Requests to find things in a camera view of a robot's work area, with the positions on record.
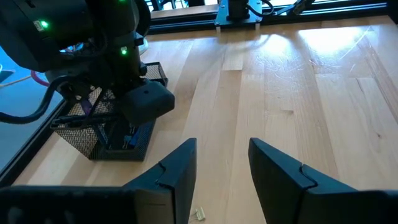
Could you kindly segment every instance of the mesh basket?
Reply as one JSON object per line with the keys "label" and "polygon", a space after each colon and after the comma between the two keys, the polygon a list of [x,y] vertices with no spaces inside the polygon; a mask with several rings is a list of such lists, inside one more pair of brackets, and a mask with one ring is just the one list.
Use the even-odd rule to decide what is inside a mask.
{"label": "mesh basket", "polygon": [[[159,62],[147,64],[146,78],[167,86]],[[114,104],[111,90],[97,88],[88,100],[55,119],[51,127],[88,159],[143,161],[155,120],[134,127]]]}

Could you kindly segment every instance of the black cable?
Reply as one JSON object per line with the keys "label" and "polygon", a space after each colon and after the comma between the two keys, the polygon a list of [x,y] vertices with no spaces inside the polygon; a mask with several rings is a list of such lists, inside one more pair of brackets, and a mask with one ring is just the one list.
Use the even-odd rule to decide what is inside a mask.
{"label": "black cable", "polygon": [[0,122],[9,123],[9,124],[27,124],[36,121],[45,113],[45,111],[49,107],[52,96],[54,95],[54,92],[58,88],[58,86],[60,86],[62,83],[69,82],[73,79],[74,77],[68,77],[68,76],[61,76],[56,78],[47,88],[47,91],[44,94],[43,100],[40,103],[39,108],[37,108],[37,110],[31,115],[18,117],[0,112]]}
{"label": "black cable", "polygon": [[98,57],[100,55],[103,55],[105,53],[106,49],[108,48],[108,37],[106,36],[105,31],[102,30],[102,29],[101,29],[101,35],[102,35],[102,38],[103,38],[103,46],[97,52],[85,55],[85,54],[81,54],[80,53],[81,50],[77,50],[76,52],[72,52],[72,53],[61,53],[61,55],[65,56],[69,60],[71,60],[71,59],[95,58],[95,57]]}
{"label": "black cable", "polygon": [[255,9],[253,9],[249,4],[247,4],[246,7],[247,7],[250,11],[252,11],[254,15],[256,15],[256,16],[258,16],[258,17],[261,17],[261,18],[264,18],[264,17],[273,15],[273,13],[274,13],[274,6],[271,4],[271,2],[269,2],[268,0],[261,0],[261,1],[264,2],[264,3],[266,3],[266,4],[271,8],[271,12],[268,12],[268,13],[260,13],[260,12],[257,12],[257,11],[256,11]]}

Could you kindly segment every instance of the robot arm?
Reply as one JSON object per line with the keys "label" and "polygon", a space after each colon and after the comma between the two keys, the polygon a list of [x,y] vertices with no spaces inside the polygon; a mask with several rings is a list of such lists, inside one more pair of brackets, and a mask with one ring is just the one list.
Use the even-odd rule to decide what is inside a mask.
{"label": "robot arm", "polygon": [[[138,46],[149,30],[144,0],[1,0],[0,45],[18,65],[46,72],[50,86],[38,110],[25,117],[0,113],[0,121],[39,119],[54,91],[70,103],[87,99],[93,87],[111,90],[119,111],[133,124],[174,108],[174,96],[145,78]],[[63,52],[83,43],[74,52]]]}

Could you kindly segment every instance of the red cable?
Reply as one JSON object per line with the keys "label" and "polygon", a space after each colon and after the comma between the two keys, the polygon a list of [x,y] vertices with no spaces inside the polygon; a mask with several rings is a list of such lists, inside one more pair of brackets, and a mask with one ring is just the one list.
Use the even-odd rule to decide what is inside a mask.
{"label": "red cable", "polygon": [[44,80],[42,80],[41,78],[39,78],[36,74],[35,71],[31,70],[30,71],[30,75],[33,78],[33,80],[35,80],[38,84],[43,85],[43,86],[49,86],[50,84]]}

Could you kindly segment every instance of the wooden table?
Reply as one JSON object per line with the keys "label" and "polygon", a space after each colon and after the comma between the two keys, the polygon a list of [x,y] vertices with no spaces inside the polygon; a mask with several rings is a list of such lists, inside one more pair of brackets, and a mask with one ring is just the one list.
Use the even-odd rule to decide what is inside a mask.
{"label": "wooden table", "polygon": [[148,37],[176,108],[144,162],[91,162],[54,134],[16,181],[122,185],[198,138],[192,209],[264,223],[248,141],[258,137],[357,189],[398,189],[398,28],[386,17]]}

